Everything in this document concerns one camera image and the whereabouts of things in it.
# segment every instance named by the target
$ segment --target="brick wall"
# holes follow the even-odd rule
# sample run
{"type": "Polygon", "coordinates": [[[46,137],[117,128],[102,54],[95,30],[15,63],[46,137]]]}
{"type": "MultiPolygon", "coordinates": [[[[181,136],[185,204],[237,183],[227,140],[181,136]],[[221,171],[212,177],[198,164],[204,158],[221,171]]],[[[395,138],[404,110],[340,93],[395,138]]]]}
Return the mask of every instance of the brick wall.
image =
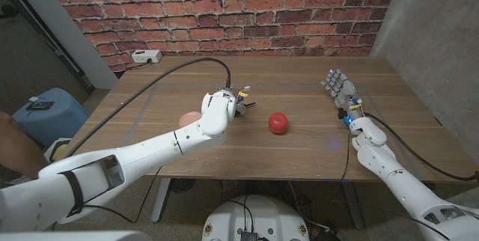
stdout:
{"type": "Polygon", "coordinates": [[[367,55],[391,0],[59,0],[113,70],[164,55],[367,55]]]}

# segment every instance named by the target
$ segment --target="black strap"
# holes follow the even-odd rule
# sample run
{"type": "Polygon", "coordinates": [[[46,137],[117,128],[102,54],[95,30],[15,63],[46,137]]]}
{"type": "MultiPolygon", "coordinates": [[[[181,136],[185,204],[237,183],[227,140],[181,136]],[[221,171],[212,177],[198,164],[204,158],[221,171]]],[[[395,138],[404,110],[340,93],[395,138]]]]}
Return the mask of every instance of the black strap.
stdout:
{"type": "Polygon", "coordinates": [[[80,183],[78,182],[78,179],[76,179],[76,176],[72,171],[65,171],[59,174],[63,174],[67,178],[68,182],[70,183],[70,186],[72,187],[73,197],[75,198],[75,205],[73,205],[72,210],[70,210],[70,212],[68,213],[68,218],[69,216],[73,216],[82,211],[84,204],[83,192],[82,188],[80,187],[80,183]]]}

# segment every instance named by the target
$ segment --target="table surface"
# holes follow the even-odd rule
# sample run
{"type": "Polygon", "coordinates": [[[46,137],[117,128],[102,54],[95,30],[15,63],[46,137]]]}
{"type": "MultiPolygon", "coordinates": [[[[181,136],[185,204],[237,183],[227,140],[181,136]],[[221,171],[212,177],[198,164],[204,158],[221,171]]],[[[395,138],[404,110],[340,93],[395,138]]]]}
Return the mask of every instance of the table surface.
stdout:
{"type": "MultiPolygon", "coordinates": [[[[71,149],[105,116],[160,73],[193,57],[164,57],[158,64],[127,71],[78,131],[71,149]]],[[[331,96],[320,82],[340,68],[355,84],[363,109],[387,122],[417,153],[455,175],[478,168],[384,58],[219,57],[231,70],[234,87],[251,86],[245,103],[255,102],[228,126],[219,147],[199,150],[165,165],[163,177],[379,181],[359,164],[356,150],[331,96]],[[288,131],[268,129],[273,112],[288,119],[288,131]]],[[[94,134],[77,153],[121,147],[178,129],[180,117],[200,111],[205,93],[223,86],[222,66],[205,61],[184,67],[146,90],[94,134]]],[[[427,182],[453,182],[435,172],[388,135],[388,146],[412,174],[427,182]]]]}

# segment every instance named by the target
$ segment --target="blue container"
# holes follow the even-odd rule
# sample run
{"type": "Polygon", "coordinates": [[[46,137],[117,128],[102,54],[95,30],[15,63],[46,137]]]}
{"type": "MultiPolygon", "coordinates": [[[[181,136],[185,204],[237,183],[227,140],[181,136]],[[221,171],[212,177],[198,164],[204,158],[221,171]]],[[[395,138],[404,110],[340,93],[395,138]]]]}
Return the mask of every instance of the blue container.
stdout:
{"type": "Polygon", "coordinates": [[[52,88],[37,96],[39,102],[54,102],[47,110],[27,110],[31,102],[13,118],[26,134],[49,147],[60,137],[72,138],[90,116],[68,92],[52,88]]]}

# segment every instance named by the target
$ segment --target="pink object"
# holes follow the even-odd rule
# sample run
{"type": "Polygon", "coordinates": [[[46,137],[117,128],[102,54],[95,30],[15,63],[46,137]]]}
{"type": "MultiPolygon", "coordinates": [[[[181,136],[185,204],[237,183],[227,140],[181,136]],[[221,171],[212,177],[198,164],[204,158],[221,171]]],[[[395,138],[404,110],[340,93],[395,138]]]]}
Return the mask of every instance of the pink object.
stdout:
{"type": "Polygon", "coordinates": [[[198,121],[201,118],[201,113],[198,112],[188,112],[181,116],[179,125],[180,127],[184,127],[190,125],[191,123],[198,121]]]}

